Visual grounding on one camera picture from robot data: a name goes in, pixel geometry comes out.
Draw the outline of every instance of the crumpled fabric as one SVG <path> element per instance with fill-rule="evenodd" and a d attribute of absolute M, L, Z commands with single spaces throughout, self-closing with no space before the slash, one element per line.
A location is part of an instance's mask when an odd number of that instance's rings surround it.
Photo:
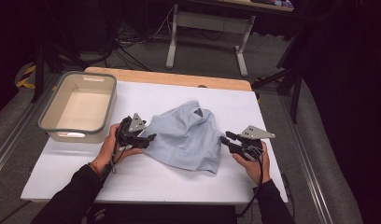
<path fill-rule="evenodd" d="M 154 116 L 140 136 L 153 133 L 155 139 L 144 149 L 150 157 L 177 168 L 217 173 L 223 133 L 216 129 L 214 114 L 198 101 Z"/>

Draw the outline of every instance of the metal stand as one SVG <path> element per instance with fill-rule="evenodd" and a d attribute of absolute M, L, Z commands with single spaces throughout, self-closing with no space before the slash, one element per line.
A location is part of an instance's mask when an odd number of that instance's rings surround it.
<path fill-rule="evenodd" d="M 63 70 L 63 66 L 58 57 L 59 54 L 62 54 L 83 69 L 89 67 L 88 64 L 67 50 L 49 41 L 42 41 L 36 49 L 35 92 L 33 100 L 31 101 L 32 103 L 34 103 L 43 92 L 45 62 L 49 66 L 50 71 L 61 72 Z"/>
<path fill-rule="evenodd" d="M 300 33 L 305 29 L 306 24 L 313 27 L 313 31 L 308 36 L 306 43 L 302 51 L 299 52 L 299 57 L 291 68 L 287 68 L 275 75 L 266 78 L 263 81 L 254 82 L 252 89 L 260 88 L 267 83 L 275 81 L 281 77 L 284 77 L 283 81 L 277 87 L 277 93 L 279 95 L 286 95 L 293 87 L 292 102 L 290 106 L 290 116 L 293 123 L 296 122 L 296 111 L 299 103 L 299 95 L 301 93 L 302 79 L 305 75 L 306 67 L 312 62 L 313 56 L 318 54 L 321 43 L 324 43 L 329 38 L 331 30 L 330 22 L 332 22 L 333 15 L 336 14 L 340 6 L 343 4 L 343 0 L 335 0 L 329 10 L 318 18 L 307 18 L 302 24 L 298 34 L 294 37 L 293 41 L 299 38 Z"/>
<path fill-rule="evenodd" d="M 174 66 L 174 58 L 176 57 L 176 28 L 178 26 L 183 26 L 243 35 L 241 45 L 235 46 L 234 50 L 239 64 L 240 75 L 242 77 L 247 77 L 248 72 L 246 63 L 244 61 L 243 51 L 246 47 L 246 43 L 254 24 L 254 20 L 255 16 L 250 16 L 249 20 L 241 20 L 178 11 L 178 4 L 175 4 L 173 15 L 173 29 L 171 33 L 171 43 L 167 55 L 166 68 L 171 69 Z"/>

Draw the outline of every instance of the black sleeve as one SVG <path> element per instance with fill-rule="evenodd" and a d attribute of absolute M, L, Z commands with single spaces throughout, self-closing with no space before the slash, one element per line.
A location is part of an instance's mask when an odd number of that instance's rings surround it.
<path fill-rule="evenodd" d="M 260 186 L 257 200 L 263 224 L 295 223 L 273 180 L 269 180 Z"/>
<path fill-rule="evenodd" d="M 31 223 L 81 223 L 102 187 L 92 168 L 82 166 L 74 173 L 71 182 L 53 196 Z"/>

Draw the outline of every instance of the left hand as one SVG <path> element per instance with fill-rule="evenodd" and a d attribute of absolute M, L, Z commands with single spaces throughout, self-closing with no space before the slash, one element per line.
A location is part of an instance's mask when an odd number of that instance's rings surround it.
<path fill-rule="evenodd" d="M 117 148 L 114 149 L 114 147 L 115 147 L 115 141 L 116 141 L 116 131 L 119 128 L 119 126 L 120 124 L 118 123 L 111 126 L 111 128 L 109 129 L 109 135 L 106 137 L 106 140 L 101 146 L 98 156 L 92 161 L 92 164 L 97 167 L 100 174 L 103 172 L 106 164 L 109 164 L 114 150 L 117 150 Z M 121 152 L 117 152 L 115 161 L 120 162 L 128 156 L 141 154 L 141 153 L 142 153 L 141 148 L 127 149 L 127 150 L 124 150 L 123 154 Z"/>

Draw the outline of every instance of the table leg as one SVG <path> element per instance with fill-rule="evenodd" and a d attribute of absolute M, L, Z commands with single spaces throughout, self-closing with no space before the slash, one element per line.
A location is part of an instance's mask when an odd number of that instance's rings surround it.
<path fill-rule="evenodd" d="M 241 43 L 241 46 L 240 47 L 239 46 L 234 47 L 236 50 L 237 61 L 239 63 L 240 75 L 242 77 L 248 76 L 246 62 L 244 61 L 244 56 L 243 56 L 243 50 L 246 47 L 246 43 L 248 41 L 249 34 L 251 32 L 252 26 L 254 25 L 254 20 L 255 20 L 255 16 L 249 17 L 249 23 L 246 27 L 246 30 L 243 33 L 243 41 Z"/>
<path fill-rule="evenodd" d="M 168 50 L 166 68 L 172 69 L 174 66 L 174 58 L 176 57 L 176 21 L 178 17 L 178 5 L 174 5 L 173 29 L 171 31 L 171 43 Z"/>

